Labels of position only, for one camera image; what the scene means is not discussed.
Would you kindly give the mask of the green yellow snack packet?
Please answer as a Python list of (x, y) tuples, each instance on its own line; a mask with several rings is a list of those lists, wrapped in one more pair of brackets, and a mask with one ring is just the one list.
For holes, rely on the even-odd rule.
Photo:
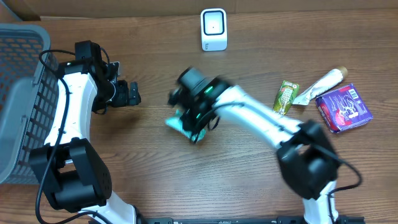
[(277, 114), (285, 115), (299, 92), (299, 84), (284, 80), (276, 94), (273, 110)]

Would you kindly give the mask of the white bamboo print tube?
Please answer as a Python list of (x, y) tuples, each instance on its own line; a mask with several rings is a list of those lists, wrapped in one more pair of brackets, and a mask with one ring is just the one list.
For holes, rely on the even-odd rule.
[(348, 76), (346, 67), (337, 67), (330, 70), (326, 75), (317, 80), (303, 93), (297, 96), (293, 105), (307, 106), (311, 100), (340, 84)]

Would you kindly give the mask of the purple Carefree pad pack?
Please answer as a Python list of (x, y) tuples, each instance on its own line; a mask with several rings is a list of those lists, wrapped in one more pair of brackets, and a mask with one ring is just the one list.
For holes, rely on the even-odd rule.
[(315, 104), (332, 133), (365, 125), (373, 119), (353, 83), (320, 95)]

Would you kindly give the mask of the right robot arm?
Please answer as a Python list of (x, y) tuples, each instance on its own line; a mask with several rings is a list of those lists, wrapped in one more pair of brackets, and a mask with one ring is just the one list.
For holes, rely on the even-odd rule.
[(178, 77), (168, 104), (183, 109), (182, 128), (190, 133), (193, 144), (200, 132), (218, 119), (257, 136), (274, 151), (285, 183), (302, 198), (304, 221), (338, 221), (332, 196), (341, 163), (318, 123), (277, 114), (238, 85), (221, 77), (208, 78), (194, 67)]

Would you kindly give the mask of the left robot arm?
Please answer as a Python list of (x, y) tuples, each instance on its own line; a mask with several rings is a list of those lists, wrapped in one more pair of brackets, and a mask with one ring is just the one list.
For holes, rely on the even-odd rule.
[(146, 222), (135, 206), (113, 192), (109, 169), (90, 143), (93, 113), (141, 102), (137, 83), (118, 80), (120, 64), (103, 59), (105, 53), (90, 40), (77, 42), (74, 60), (49, 69), (58, 80), (55, 117), (44, 145), (29, 156), (39, 181), (35, 215), (40, 223), (42, 196), (53, 209), (72, 213), (64, 223), (85, 215), (92, 223)]

